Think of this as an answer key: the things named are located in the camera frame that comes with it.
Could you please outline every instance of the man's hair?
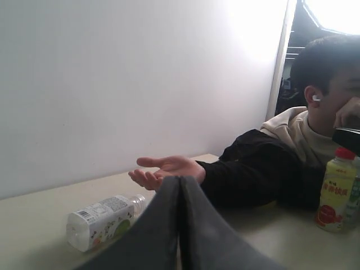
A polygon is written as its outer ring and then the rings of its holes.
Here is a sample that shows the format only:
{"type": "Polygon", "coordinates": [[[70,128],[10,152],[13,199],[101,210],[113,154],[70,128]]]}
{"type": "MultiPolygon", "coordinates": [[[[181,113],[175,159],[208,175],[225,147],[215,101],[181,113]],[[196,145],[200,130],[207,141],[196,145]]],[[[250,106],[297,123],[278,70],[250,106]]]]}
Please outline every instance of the man's hair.
{"type": "Polygon", "coordinates": [[[307,86],[315,86],[326,95],[329,82],[336,73],[358,63],[360,36],[335,35],[316,39],[294,61],[290,71],[291,82],[299,91],[304,91],[307,86]]]}

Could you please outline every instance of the red bottle cap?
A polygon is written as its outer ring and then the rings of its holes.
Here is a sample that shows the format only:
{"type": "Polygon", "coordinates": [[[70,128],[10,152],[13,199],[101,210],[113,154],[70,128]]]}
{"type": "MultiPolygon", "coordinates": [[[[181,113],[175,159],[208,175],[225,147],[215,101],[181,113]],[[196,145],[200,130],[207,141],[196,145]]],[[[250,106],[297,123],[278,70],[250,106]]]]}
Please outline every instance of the red bottle cap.
{"type": "Polygon", "coordinates": [[[343,147],[338,147],[336,149],[335,155],[339,158],[348,159],[348,160],[354,160],[356,156],[355,153],[352,153],[350,150],[343,147]]]}

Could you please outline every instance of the white earbud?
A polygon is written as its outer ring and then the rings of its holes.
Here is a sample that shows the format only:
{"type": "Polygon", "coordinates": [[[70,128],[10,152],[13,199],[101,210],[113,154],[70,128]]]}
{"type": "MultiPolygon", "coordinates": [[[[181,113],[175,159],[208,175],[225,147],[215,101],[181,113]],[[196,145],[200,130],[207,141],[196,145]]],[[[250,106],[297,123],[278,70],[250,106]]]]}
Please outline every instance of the white earbud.
{"type": "Polygon", "coordinates": [[[313,96],[313,101],[321,101],[321,98],[318,98],[317,95],[313,96]]]}

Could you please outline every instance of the table surface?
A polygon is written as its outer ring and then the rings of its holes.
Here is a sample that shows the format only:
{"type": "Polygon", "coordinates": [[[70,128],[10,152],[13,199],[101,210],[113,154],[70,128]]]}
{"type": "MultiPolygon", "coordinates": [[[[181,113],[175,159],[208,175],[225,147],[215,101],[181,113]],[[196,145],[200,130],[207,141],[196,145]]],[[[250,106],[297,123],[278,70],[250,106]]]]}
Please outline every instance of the table surface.
{"type": "MultiPolygon", "coordinates": [[[[211,163],[217,157],[194,159],[211,163]]],[[[154,196],[123,173],[0,201],[0,269],[72,270],[89,260],[106,245],[87,253],[71,247],[67,215],[115,194],[154,196]]],[[[359,227],[329,233],[315,226],[313,213],[278,207],[221,214],[253,247],[289,269],[360,269],[359,227]]]]}

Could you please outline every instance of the bottle label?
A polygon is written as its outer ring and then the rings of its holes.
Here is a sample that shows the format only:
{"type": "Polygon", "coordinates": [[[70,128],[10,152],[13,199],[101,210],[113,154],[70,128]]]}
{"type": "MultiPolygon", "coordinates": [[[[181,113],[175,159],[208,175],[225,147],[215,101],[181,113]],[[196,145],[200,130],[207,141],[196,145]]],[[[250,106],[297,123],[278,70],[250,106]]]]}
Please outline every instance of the bottle label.
{"type": "Polygon", "coordinates": [[[123,235],[133,222],[134,206],[123,196],[102,200],[75,212],[89,225],[89,249],[123,235]]]}
{"type": "Polygon", "coordinates": [[[316,222],[320,227],[329,231],[342,229],[352,184],[349,179],[329,177],[329,175],[325,178],[316,215],[316,222]]]}

